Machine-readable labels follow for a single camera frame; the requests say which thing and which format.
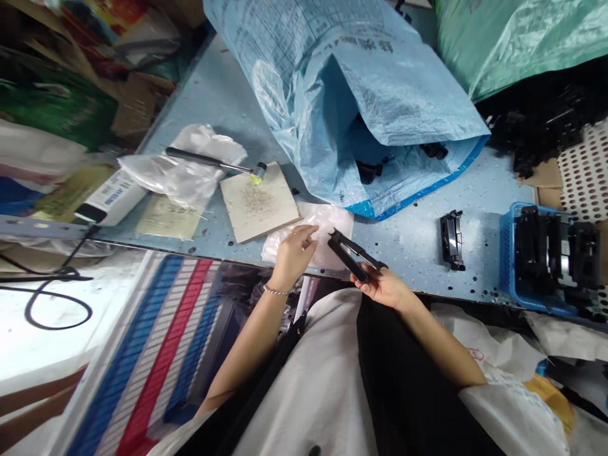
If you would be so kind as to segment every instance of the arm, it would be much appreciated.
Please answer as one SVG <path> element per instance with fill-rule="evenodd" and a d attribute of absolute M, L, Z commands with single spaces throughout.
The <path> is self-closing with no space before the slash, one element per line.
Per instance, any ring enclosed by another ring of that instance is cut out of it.
<path fill-rule="evenodd" d="M 372 277 L 371 282 L 362 284 L 352 274 L 351 282 L 374 301 L 395 309 L 448 380 L 459 388 L 487 383 L 467 349 L 441 326 L 399 277 L 390 269 L 382 269 L 379 275 L 367 263 L 362 263 L 362 267 Z"/>
<path fill-rule="evenodd" d="M 301 225 L 279 245 L 268 288 L 289 291 L 306 271 L 317 241 L 310 237 L 318 226 Z M 218 370 L 197 415 L 216 409 L 240 387 L 270 355 L 277 342 L 287 295 L 264 292 L 243 330 Z"/>

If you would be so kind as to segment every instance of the person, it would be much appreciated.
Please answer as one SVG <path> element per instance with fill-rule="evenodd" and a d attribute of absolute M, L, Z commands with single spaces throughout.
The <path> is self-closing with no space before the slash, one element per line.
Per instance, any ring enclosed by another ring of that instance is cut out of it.
<path fill-rule="evenodd" d="M 197 414 L 151 456 L 568 454 L 551 410 L 514 377 L 486 376 L 390 269 L 362 263 L 370 282 L 351 275 L 354 287 L 314 303 L 281 355 L 281 316 L 317 229 L 295 227 L 280 244 Z"/>

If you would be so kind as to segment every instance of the hammer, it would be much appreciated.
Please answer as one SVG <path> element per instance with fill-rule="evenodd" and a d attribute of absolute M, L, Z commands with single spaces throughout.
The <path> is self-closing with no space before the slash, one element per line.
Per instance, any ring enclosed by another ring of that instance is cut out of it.
<path fill-rule="evenodd" d="M 224 163 L 222 160 L 218 160 L 217 158 L 207 157 L 205 155 L 199 155 L 192 152 L 186 152 L 181 149 L 168 147 L 165 149 L 165 153 L 168 156 L 174 158 L 183 158 L 185 160 L 192 160 L 193 162 L 202 163 L 204 165 L 213 166 L 215 168 L 220 169 L 228 169 L 232 171 L 238 171 L 245 174 L 251 174 L 251 183 L 253 185 L 260 185 L 264 179 L 264 174 L 266 174 L 266 164 L 261 161 L 258 162 L 257 165 L 253 169 L 243 168 L 237 165 L 229 165 L 228 163 Z"/>

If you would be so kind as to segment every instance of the striped fabric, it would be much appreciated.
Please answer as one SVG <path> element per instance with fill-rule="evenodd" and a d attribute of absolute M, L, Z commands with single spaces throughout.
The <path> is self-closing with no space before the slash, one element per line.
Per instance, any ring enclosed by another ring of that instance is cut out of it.
<path fill-rule="evenodd" d="M 187 398 L 219 309 L 220 262 L 165 255 L 109 364 L 69 456 L 145 455 L 148 429 Z"/>

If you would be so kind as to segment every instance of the yellow object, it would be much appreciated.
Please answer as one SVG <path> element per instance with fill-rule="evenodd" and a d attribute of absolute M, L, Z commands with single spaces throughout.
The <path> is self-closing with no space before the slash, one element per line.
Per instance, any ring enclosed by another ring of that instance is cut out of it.
<path fill-rule="evenodd" d="M 260 185 L 262 183 L 262 178 L 260 176 L 256 176 L 255 174 L 252 174 L 251 183 L 253 185 Z"/>
<path fill-rule="evenodd" d="M 559 418 L 564 425 L 566 439 L 570 440 L 572 430 L 574 429 L 574 410 L 568 402 L 568 399 L 557 389 L 553 383 L 547 378 L 534 374 L 534 378 L 529 382 L 525 382 L 524 386 L 528 391 L 536 393 L 545 401 L 553 413 Z"/>
<path fill-rule="evenodd" d="M 38 201 L 35 205 L 36 212 L 29 218 L 70 223 L 74 220 L 74 211 L 78 206 L 107 181 L 114 171 L 110 165 L 91 165 L 78 169 L 58 189 Z"/>

